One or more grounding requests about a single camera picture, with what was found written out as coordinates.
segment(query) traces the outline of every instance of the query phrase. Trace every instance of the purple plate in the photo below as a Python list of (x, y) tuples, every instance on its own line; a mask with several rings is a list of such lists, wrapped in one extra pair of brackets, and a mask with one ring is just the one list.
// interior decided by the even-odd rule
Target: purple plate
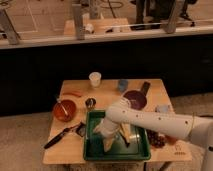
[(136, 110), (141, 110), (147, 104), (146, 96), (140, 91), (131, 90), (124, 94), (124, 97), (127, 98), (131, 103), (131, 108)]

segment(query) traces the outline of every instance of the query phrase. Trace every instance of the white cup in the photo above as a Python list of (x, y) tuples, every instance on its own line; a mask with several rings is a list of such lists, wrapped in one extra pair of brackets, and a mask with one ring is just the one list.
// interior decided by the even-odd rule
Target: white cup
[(121, 27), (120, 26), (114, 26), (112, 28), (112, 32), (113, 33), (120, 33), (121, 32)]
[(92, 87), (98, 87), (101, 83), (101, 73), (100, 72), (92, 72), (89, 75), (90, 83)]
[(92, 34), (92, 33), (94, 33), (94, 26), (91, 23), (88, 23), (85, 26), (85, 33), (86, 34)]

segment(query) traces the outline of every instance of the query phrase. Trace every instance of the red bowl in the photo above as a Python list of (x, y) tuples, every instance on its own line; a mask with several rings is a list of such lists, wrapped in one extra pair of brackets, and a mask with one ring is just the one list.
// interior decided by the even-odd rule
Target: red bowl
[(53, 115), (62, 122), (71, 121), (76, 112), (76, 104), (72, 100), (62, 100), (53, 107)]

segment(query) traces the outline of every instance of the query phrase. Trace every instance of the small blue cup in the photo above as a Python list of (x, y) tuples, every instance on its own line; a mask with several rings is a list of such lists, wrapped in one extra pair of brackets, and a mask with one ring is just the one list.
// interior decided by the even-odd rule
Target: small blue cup
[(120, 92), (126, 91), (127, 87), (128, 87), (128, 81), (126, 79), (118, 80), (118, 90)]

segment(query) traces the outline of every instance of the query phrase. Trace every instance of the wooden table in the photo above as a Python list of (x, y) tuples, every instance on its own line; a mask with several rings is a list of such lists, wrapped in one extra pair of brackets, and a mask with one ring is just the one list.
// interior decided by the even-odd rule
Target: wooden table
[[(53, 138), (65, 127), (78, 124), (86, 120), (85, 100), (89, 97), (96, 99), (96, 109), (106, 109), (112, 102), (120, 99), (122, 94), (117, 91), (118, 80), (102, 80), (100, 87), (92, 88), (89, 80), (67, 80), (63, 82), (60, 99), (71, 99), (77, 105), (75, 118), (67, 123), (53, 118), (48, 140)], [(145, 80), (129, 79), (128, 90), (139, 90)], [(171, 112), (174, 113), (172, 104), (167, 95), (166, 89), (160, 79), (146, 79), (151, 83), (147, 94), (148, 103), (144, 111), (154, 111), (157, 105), (170, 105)], [(64, 95), (71, 91), (82, 92), (82, 97)], [(45, 164), (83, 164), (83, 141), (84, 139), (75, 133), (68, 133), (60, 142), (45, 150), (43, 162)], [(151, 159), (147, 162), (167, 162), (167, 161), (189, 161), (191, 153), (187, 144), (177, 141), (175, 145), (166, 144), (161, 149), (151, 148)]]
[[(94, 26), (94, 34), (106, 34), (106, 31), (113, 26), (120, 26), (122, 33), (131, 32), (127, 18), (83, 19), (84, 26), (86, 26), (88, 23)], [(75, 35), (75, 26), (73, 20), (66, 21), (64, 35)]]

